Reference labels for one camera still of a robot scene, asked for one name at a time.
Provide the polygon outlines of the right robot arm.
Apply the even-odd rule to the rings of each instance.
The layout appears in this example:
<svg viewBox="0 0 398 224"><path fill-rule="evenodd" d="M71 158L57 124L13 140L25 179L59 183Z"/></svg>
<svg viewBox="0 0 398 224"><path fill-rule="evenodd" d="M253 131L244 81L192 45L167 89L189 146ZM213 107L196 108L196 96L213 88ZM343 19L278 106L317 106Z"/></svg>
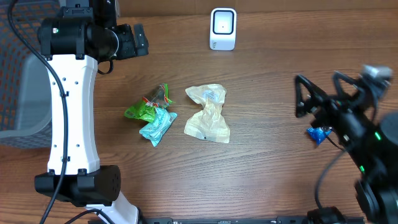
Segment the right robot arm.
<svg viewBox="0 0 398 224"><path fill-rule="evenodd" d="M335 72L336 94L328 95L303 75L295 77L296 117L312 113L313 128L336 133L342 152L361 171L356 199L372 223L397 223L397 113L378 124L365 115L369 107L378 107L391 78L388 67L367 66L358 79Z"/></svg>

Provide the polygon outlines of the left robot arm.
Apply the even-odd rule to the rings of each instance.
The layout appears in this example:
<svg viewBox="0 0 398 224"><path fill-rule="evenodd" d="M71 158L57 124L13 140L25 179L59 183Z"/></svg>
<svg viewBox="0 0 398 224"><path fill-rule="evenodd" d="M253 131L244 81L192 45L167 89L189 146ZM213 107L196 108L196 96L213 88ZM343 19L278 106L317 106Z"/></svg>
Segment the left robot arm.
<svg viewBox="0 0 398 224"><path fill-rule="evenodd" d="M121 192L121 172L103 166L96 150L93 92L98 64L147 55L141 24L119 25L117 1L67 1L38 31L47 67L52 146L47 171L35 177L38 193L96 213L105 223L144 223Z"/></svg>

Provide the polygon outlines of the green snack packet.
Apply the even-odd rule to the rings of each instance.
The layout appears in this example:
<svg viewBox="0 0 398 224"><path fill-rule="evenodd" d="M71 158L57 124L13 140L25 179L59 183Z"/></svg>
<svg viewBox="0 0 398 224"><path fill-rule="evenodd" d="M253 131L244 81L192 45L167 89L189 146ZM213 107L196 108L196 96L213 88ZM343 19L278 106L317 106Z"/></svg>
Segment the green snack packet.
<svg viewBox="0 0 398 224"><path fill-rule="evenodd" d="M169 107L173 101L169 98L169 86L161 83L151 92L130 106L124 116L129 119L141 119L152 123L155 120L155 109Z"/></svg>

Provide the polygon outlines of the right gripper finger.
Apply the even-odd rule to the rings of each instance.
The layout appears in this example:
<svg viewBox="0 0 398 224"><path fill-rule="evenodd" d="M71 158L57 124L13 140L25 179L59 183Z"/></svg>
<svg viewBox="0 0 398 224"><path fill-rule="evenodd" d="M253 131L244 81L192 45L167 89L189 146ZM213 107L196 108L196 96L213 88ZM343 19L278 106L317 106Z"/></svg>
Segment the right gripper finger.
<svg viewBox="0 0 398 224"><path fill-rule="evenodd" d="M366 92L360 87L359 80L334 71L332 81L339 99L349 101L351 105L359 105L364 101Z"/></svg>
<svg viewBox="0 0 398 224"><path fill-rule="evenodd" d="M315 112L328 95L303 75L295 77L295 116L301 118Z"/></svg>

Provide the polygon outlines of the teal white snack packet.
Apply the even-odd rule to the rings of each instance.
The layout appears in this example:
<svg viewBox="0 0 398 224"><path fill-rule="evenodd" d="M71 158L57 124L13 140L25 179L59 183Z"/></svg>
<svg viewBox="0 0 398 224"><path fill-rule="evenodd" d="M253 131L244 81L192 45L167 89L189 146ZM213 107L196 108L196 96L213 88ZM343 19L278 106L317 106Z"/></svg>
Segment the teal white snack packet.
<svg viewBox="0 0 398 224"><path fill-rule="evenodd" d="M166 109L155 108L154 121L146 124L139 133L156 147L177 116L177 113L169 113Z"/></svg>

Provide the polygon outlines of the beige wrapper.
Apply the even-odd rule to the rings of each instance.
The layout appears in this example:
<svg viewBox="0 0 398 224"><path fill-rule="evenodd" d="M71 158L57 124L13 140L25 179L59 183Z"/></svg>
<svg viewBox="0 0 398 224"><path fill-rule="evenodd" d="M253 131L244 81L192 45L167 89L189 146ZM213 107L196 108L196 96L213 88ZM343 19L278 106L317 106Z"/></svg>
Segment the beige wrapper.
<svg viewBox="0 0 398 224"><path fill-rule="evenodd" d="M184 133L206 141L229 143L230 128L221 115L227 90L220 84L191 86L187 96L203 109L190 117Z"/></svg>

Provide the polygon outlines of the blue snack packet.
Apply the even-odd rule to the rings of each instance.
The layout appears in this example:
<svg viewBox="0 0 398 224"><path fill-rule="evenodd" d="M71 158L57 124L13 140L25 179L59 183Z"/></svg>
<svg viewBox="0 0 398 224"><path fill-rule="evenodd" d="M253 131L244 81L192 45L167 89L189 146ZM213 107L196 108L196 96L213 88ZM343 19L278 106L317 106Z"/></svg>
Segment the blue snack packet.
<svg viewBox="0 0 398 224"><path fill-rule="evenodd" d="M307 128L307 134L312 138L317 146L319 146L325 139L327 139L331 132L331 127Z"/></svg>

